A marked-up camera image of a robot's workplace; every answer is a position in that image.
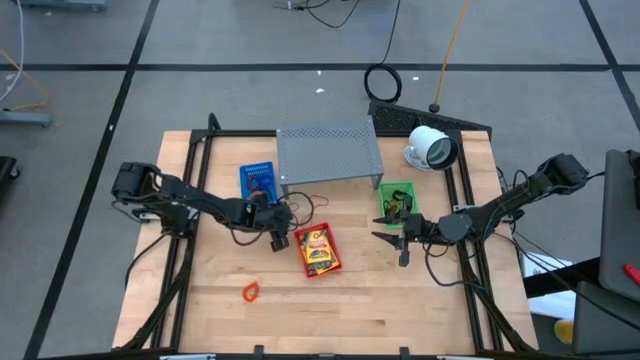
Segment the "black floor object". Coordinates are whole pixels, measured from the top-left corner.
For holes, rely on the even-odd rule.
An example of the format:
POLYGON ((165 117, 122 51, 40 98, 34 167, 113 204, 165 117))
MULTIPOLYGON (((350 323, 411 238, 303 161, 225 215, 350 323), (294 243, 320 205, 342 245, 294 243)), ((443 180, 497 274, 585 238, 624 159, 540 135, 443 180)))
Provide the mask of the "black floor object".
POLYGON ((0 156, 0 197, 4 196, 13 181, 20 177, 17 167, 17 159, 9 156, 0 156))

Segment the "grey perforated metal riser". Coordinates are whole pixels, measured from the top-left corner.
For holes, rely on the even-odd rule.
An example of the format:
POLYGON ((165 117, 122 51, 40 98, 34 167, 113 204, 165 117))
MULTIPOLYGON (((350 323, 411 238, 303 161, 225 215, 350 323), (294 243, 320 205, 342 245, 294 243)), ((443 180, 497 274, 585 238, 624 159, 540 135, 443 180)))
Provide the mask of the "grey perforated metal riser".
POLYGON ((294 185, 371 179, 377 190, 384 175, 370 116, 348 121, 276 130, 279 184, 284 194, 294 185))

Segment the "grey cart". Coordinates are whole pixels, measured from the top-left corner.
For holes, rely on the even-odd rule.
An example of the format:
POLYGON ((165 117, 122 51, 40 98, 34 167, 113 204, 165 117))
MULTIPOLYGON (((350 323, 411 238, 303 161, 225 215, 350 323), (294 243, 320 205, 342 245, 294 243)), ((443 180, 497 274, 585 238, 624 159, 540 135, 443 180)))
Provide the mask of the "grey cart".
POLYGON ((608 290, 640 302, 640 153, 609 150, 605 157, 599 281, 608 290))

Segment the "green plastic basket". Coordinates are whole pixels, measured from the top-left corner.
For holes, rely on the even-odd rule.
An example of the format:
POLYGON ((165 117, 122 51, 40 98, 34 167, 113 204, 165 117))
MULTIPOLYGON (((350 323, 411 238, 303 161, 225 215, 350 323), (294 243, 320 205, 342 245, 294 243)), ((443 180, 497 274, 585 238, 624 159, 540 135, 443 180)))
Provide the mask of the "green plastic basket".
POLYGON ((404 191, 407 193, 407 195, 411 195, 413 197, 414 203, 411 212, 416 213, 418 210, 418 203, 414 184, 412 182, 383 182, 379 186, 379 198, 382 216, 385 217, 383 201, 392 198, 392 193, 395 190, 404 191))

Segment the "grey floor base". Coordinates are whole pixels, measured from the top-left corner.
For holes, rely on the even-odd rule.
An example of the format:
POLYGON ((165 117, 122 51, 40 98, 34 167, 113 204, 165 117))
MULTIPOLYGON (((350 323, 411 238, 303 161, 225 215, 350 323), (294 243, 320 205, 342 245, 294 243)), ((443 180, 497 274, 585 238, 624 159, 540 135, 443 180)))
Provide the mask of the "grey floor base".
POLYGON ((38 125, 47 128, 52 124, 52 118, 47 113, 0 110, 0 125, 9 124, 38 125))
POLYGON ((57 7, 67 9, 90 9, 103 11, 109 6, 109 0, 13 0, 28 7, 57 7))

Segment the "white sheet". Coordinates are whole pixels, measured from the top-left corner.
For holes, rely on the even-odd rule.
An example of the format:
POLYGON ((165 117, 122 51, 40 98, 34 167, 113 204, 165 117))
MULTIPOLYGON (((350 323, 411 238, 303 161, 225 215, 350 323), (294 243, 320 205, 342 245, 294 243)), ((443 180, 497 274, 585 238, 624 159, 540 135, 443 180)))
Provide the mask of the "white sheet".
MULTIPOLYGON (((572 265, 571 261, 556 259, 547 255, 525 252, 521 256, 523 277, 546 274, 572 265)), ((570 290, 547 294, 528 299, 530 312, 536 315, 552 317, 561 320, 574 320, 576 294, 570 290)))

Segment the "black perforated panel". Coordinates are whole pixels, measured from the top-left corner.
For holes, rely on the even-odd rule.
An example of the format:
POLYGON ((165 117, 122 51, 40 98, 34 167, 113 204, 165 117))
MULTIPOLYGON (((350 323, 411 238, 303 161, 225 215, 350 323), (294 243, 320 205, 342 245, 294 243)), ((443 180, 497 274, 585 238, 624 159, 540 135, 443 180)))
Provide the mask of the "black perforated panel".
POLYGON ((428 126, 444 133, 480 131, 492 136, 492 128, 487 125, 424 112, 412 108, 372 100, 368 115, 372 118, 378 136, 407 136, 418 126, 428 126))

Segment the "blue plastic basket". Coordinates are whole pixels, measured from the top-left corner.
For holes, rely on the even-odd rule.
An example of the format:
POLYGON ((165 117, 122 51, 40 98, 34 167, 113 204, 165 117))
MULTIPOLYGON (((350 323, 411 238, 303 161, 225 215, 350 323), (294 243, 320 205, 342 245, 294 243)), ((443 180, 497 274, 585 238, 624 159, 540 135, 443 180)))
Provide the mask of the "blue plastic basket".
POLYGON ((239 168, 239 178, 240 178, 240 187, 242 198, 245 200, 249 200, 249 195, 251 191, 247 187, 247 179, 249 176, 257 176, 259 178, 262 174, 270 173, 274 177, 274 185, 269 190, 271 193, 271 199, 268 200, 270 204, 274 204, 278 199, 278 191, 277 191, 277 183, 276 176, 274 171, 274 166, 272 162, 261 162, 261 163, 253 163, 253 164, 245 164, 239 168))

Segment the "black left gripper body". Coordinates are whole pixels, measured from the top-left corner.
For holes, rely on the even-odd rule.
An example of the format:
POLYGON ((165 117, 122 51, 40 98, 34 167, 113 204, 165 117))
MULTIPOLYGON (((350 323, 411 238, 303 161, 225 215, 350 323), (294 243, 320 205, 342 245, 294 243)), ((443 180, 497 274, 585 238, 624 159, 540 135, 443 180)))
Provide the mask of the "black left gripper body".
POLYGON ((252 203, 255 205, 252 229, 269 233, 273 252, 287 248, 287 235, 293 219, 289 205, 284 202, 270 204, 266 198, 254 198, 252 203))

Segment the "yellow crayon box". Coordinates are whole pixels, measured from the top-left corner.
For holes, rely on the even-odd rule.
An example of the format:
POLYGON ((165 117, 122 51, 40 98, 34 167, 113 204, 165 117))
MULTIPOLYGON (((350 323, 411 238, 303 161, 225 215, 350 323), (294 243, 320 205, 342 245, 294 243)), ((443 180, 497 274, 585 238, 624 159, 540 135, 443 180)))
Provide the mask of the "yellow crayon box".
POLYGON ((326 230, 306 232, 302 240, 306 264, 314 269, 326 269, 334 263, 333 249, 326 230))
POLYGON ((326 267, 321 267, 321 268, 317 268, 317 269, 312 269, 310 271, 310 276, 311 277, 315 277, 315 276, 319 276, 321 274, 327 273, 329 271, 332 271, 336 268, 340 268, 341 264, 339 261, 334 261, 332 262, 330 265, 326 266, 326 267))

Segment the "yellow object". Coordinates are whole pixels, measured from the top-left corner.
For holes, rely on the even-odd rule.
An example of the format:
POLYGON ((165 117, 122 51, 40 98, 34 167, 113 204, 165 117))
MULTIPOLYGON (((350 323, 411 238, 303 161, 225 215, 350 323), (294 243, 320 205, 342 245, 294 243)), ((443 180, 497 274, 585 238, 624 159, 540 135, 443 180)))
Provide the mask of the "yellow object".
POLYGON ((565 345, 573 344, 574 322, 560 319, 554 323, 553 331, 556 338, 565 345))

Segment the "grey cabinet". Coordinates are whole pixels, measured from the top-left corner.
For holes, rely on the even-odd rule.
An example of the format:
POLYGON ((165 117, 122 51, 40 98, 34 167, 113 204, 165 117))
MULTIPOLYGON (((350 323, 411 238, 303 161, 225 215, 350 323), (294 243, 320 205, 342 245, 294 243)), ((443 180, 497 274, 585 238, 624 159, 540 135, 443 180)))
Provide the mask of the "grey cabinet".
MULTIPOLYGON (((614 315, 640 327, 639 302, 588 282, 579 282, 577 290, 614 315)), ((574 353, 583 356, 640 360, 640 331, 578 296, 572 347, 574 353)))

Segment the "red plastic basket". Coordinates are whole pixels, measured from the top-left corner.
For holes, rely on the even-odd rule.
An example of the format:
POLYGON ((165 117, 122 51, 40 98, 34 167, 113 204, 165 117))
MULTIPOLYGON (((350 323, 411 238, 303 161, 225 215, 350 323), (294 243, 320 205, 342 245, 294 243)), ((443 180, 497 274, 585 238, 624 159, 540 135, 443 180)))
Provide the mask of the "red plastic basket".
POLYGON ((316 278, 316 277, 319 277, 319 276, 323 275, 323 274, 321 274, 319 276, 311 277, 310 276, 310 271, 312 270, 312 268, 310 268, 306 264, 305 259, 304 259, 304 255, 303 255, 303 247, 302 247, 303 236, 304 236, 304 234, 306 232, 310 232, 310 231, 314 231, 314 230, 326 230, 327 231, 328 236, 329 236, 329 242, 330 242, 331 247, 333 249, 334 261, 339 261, 340 264, 341 264, 340 268, 336 268, 336 269, 334 269, 332 271, 329 271, 327 273, 334 272, 334 271, 337 271, 337 270, 342 268, 342 260, 340 258, 338 247, 337 247, 337 245, 335 243, 335 239, 334 239, 333 233, 331 231, 331 228, 330 228, 328 223, 320 223, 320 224, 317 224, 317 225, 314 225, 314 226, 311 226, 311 227, 303 228, 303 229, 298 230, 298 231, 296 231, 294 233, 294 237, 295 237, 295 240, 296 240, 296 243, 297 243, 298 254, 299 254, 300 259, 302 261, 304 274, 305 274, 305 276, 307 278, 316 278))

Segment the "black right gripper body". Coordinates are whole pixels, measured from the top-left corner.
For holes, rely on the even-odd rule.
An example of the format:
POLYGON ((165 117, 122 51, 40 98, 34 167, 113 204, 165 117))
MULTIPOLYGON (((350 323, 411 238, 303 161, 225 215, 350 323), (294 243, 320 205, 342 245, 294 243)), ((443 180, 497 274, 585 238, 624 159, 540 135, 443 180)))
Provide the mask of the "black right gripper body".
POLYGON ((397 219, 402 223, 402 235, 397 242, 400 267, 407 267, 409 264, 411 242, 428 245, 441 243, 437 224, 426 220, 422 214, 402 210, 397 219))

